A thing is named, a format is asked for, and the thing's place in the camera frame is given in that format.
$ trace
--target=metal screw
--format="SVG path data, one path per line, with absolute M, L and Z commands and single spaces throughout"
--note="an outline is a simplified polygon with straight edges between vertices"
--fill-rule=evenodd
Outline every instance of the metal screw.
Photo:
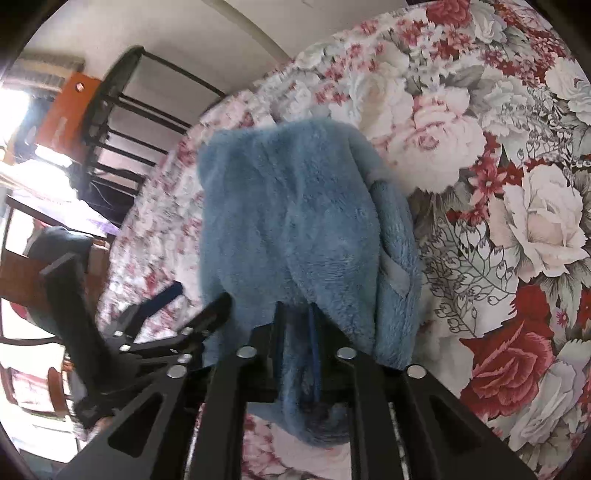
M 418 380 L 427 375 L 427 371 L 421 365 L 411 365 L 407 368 L 407 375 Z
M 188 364 L 192 358 L 193 358 L 192 355 L 189 355 L 188 353 L 184 353 L 181 356 L 179 356 L 178 362 L 180 364 Z
M 252 358 L 256 355 L 256 348 L 250 345 L 245 345 L 236 352 L 240 358 Z
M 187 367 L 184 365 L 173 365 L 168 369 L 168 372 L 166 372 L 170 378 L 183 378 L 186 373 Z
M 343 360 L 351 360 L 357 356 L 357 350 L 351 348 L 350 346 L 344 346 L 343 348 L 339 348 L 337 350 L 336 356 L 342 358 Z

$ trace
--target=bright window light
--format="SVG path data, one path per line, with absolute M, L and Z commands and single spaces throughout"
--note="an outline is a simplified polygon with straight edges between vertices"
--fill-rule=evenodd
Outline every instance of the bright window light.
M 51 148 L 44 147 L 43 145 L 37 145 L 35 153 L 45 159 L 59 165 L 60 167 L 69 167 L 72 165 L 72 159 L 63 153 L 54 152 Z
M 29 95 L 20 90 L 0 89 L 0 142 L 8 145 L 29 108 Z

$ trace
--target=table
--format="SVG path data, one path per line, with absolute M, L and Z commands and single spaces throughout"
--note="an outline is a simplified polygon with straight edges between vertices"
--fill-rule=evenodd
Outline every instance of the table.
M 415 359 L 553 478 L 591 421 L 591 84 L 523 0 L 439 0 L 364 21 L 203 115 L 121 229 L 99 324 L 172 280 L 186 299 L 140 338 L 172 335 L 198 310 L 199 149 L 220 129 L 313 115 L 358 127 L 408 194 L 424 262 Z M 347 447 L 246 425 L 246 477 L 347 478 Z
M 119 229 L 85 202 L 48 202 L 23 192 L 14 192 L 6 200 L 10 208 L 20 210 L 48 225 L 61 225 L 68 230 L 88 233 L 95 238 L 116 236 Z

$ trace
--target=leaf print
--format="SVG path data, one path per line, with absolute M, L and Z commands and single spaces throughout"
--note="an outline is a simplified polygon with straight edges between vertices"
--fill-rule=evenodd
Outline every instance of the leaf print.
M 591 153 L 591 127 L 581 122 L 573 130 L 573 156 L 579 158 L 581 155 Z
M 469 332 L 475 337 L 474 302 L 496 305 L 517 289 L 504 250 L 492 248 L 482 224 L 471 227 L 459 220 L 453 226 L 446 218 L 439 219 L 420 252 L 431 292 L 442 299 L 435 313 L 447 321 L 452 333 Z
M 443 193 L 415 190 L 408 198 L 415 237 L 421 240 L 430 236 L 437 220 L 444 217 L 449 210 L 469 210 L 471 195 L 468 186 L 462 181 L 448 187 Z
M 444 84 L 448 87 L 463 87 L 470 92 L 475 89 L 482 78 L 484 67 L 482 65 L 474 65 L 467 69 L 460 70 L 455 75 L 450 75 L 444 80 Z
M 569 327 L 572 328 L 577 319 L 583 286 L 591 287 L 591 258 L 566 265 L 566 269 L 569 272 L 559 277 L 542 275 L 536 283 L 545 292 L 550 306 L 556 306 L 560 299 L 560 308 L 568 315 Z

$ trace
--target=blue fleece cloth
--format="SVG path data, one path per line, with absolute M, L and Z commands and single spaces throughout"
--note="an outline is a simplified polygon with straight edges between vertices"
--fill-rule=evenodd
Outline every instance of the blue fleece cloth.
M 249 411 L 318 446 L 348 441 L 345 407 L 314 401 L 308 305 L 383 365 L 402 368 L 418 328 L 420 266 L 407 201 L 356 129 L 311 119 L 218 132 L 199 158 L 204 301 L 227 291 L 216 361 L 288 305 L 282 384 Z

